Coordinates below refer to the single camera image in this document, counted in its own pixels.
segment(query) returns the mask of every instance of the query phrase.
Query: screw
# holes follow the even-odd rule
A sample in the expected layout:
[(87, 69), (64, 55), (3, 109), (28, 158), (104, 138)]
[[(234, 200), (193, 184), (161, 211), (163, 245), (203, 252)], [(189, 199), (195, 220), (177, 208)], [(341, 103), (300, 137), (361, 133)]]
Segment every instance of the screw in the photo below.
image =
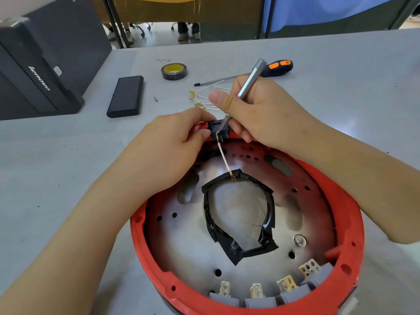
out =
[(306, 238), (302, 235), (302, 234), (296, 234), (293, 237), (293, 242), (298, 246), (298, 247), (305, 247), (306, 246)]

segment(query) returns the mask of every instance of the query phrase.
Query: left hand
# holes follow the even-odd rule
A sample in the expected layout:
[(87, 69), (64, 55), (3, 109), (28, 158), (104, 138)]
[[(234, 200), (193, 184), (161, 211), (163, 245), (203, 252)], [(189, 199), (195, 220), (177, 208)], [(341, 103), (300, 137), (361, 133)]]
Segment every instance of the left hand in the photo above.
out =
[(197, 107), (158, 116), (129, 143), (108, 170), (125, 191), (141, 190), (147, 199), (173, 186), (185, 175), (211, 134), (210, 130), (202, 129), (188, 137), (189, 131), (198, 121), (214, 120), (212, 114)]

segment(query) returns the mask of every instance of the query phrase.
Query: forearm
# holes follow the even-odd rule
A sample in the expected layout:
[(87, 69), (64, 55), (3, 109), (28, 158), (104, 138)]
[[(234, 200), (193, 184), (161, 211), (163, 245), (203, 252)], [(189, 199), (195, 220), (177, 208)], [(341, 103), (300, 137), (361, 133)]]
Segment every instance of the forearm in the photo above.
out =
[(339, 184), (394, 242), (420, 241), (420, 171), (322, 125), (298, 157)]
[(90, 313), (115, 238), (139, 201), (117, 188), (118, 181), (110, 177), (100, 177), (91, 186), (2, 296), (1, 314)]

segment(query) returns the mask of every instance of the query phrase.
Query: black power bank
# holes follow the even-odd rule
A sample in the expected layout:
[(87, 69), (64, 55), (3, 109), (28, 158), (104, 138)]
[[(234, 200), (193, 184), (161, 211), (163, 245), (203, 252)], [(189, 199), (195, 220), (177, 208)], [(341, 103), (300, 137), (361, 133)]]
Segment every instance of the black power bank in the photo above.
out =
[(143, 76), (121, 77), (118, 79), (106, 115), (109, 118), (135, 116), (142, 104)]

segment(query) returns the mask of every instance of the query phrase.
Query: gray table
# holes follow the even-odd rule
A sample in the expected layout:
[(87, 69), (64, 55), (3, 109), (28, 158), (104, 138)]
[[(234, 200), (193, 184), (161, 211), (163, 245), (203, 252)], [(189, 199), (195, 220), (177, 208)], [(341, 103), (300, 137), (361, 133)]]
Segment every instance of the gray table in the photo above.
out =
[[(79, 114), (0, 122), (0, 294), (146, 123), (190, 107), (192, 84), (245, 73), (257, 58), (293, 60), (293, 71), (276, 81), (303, 107), (420, 169), (419, 50), (419, 29), (114, 50)], [(162, 79), (167, 62), (186, 64), (189, 75), (177, 82)], [(141, 115), (107, 118), (118, 78), (130, 75), (143, 75), (146, 82)], [(417, 314), (419, 244), (398, 247), (364, 220), (361, 305), (354, 313)], [(92, 313), (171, 313), (137, 259), (128, 224), (118, 235)]]

